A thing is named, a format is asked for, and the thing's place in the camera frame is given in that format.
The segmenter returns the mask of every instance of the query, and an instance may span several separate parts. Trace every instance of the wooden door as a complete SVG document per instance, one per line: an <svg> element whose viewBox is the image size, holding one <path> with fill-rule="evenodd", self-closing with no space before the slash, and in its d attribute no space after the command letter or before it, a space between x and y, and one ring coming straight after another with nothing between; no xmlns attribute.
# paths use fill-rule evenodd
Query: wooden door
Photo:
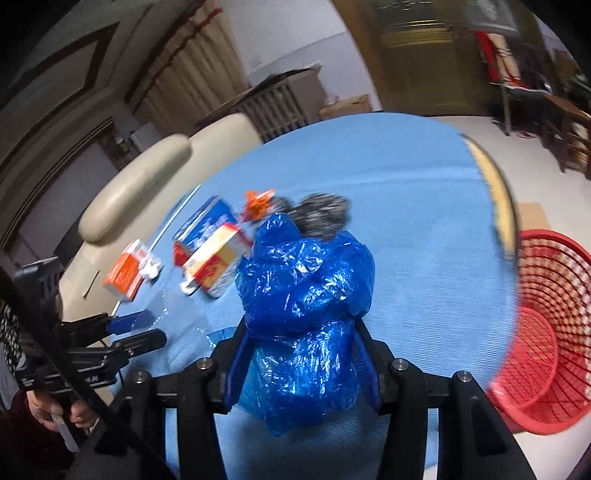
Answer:
<svg viewBox="0 0 591 480"><path fill-rule="evenodd" d="M493 95L465 0L333 0L386 111L484 115Z"/></svg>

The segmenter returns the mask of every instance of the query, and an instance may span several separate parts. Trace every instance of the blue tablecloth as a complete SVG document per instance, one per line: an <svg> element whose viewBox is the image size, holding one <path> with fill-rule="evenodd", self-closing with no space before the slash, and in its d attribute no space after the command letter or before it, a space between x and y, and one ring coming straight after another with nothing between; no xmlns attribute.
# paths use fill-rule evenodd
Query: blue tablecloth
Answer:
<svg viewBox="0 0 591 480"><path fill-rule="evenodd" d="M498 239L488 187L460 134L437 121L397 113L337 118L283 135L203 183L154 253L165 267L119 314L150 308L168 345L132 362L152 375L183 369L209 353L204 333L237 325L232 287L218 300L178 290L172 235L209 196L241 210L247 190L276 189L293 201L314 192L352 202L348 230L376 265L365 323L396 356L425 372L472 372L486 386L508 349L515 322L516 273ZM179 192L181 197L186 192ZM321 426L272 437L234 408L216 416L230 480L374 478L388 427L363 400ZM430 415L427 466L437 461L437 417ZM167 419L167 460L178 465L176 417Z"/></svg>

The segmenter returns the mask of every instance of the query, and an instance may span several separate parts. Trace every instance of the beige sofa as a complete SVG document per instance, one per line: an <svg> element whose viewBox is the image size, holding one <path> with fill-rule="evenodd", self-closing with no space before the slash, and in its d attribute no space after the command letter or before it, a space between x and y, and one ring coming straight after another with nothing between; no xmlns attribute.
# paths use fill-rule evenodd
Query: beige sofa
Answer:
<svg viewBox="0 0 591 480"><path fill-rule="evenodd" d="M119 172L80 220L84 244L60 280L63 320L111 313L117 300L102 281L123 249L137 238L148 242L184 193L259 145L255 128L237 113L191 138L165 138Z"/></svg>

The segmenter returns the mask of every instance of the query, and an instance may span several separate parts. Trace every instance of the red plastic basket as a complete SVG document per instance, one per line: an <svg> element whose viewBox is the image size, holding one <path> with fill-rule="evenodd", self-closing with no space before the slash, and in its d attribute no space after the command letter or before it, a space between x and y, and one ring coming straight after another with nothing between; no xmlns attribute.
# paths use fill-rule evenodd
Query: red plastic basket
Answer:
<svg viewBox="0 0 591 480"><path fill-rule="evenodd" d="M517 331L489 389L536 434L574 425L591 408L591 257L549 230L521 232Z"/></svg>

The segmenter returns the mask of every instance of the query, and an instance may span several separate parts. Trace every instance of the screw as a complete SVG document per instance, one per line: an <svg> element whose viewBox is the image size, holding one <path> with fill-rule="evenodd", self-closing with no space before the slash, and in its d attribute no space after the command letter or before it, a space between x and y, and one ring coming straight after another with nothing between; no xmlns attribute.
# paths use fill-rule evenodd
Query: screw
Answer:
<svg viewBox="0 0 591 480"><path fill-rule="evenodd" d="M134 382L135 383L144 383L148 379L148 372L144 370L140 370L135 374Z"/></svg>
<svg viewBox="0 0 591 480"><path fill-rule="evenodd" d="M459 372L456 372L456 375L464 383L468 383L473 378L468 370L460 370Z"/></svg>
<svg viewBox="0 0 591 480"><path fill-rule="evenodd" d="M408 368L408 362L404 358L395 358L392 360L392 367L399 372L402 372Z"/></svg>
<svg viewBox="0 0 591 480"><path fill-rule="evenodd" d="M203 358L197 360L196 365L199 370L209 370L211 367L213 367L213 360L208 356L204 356Z"/></svg>

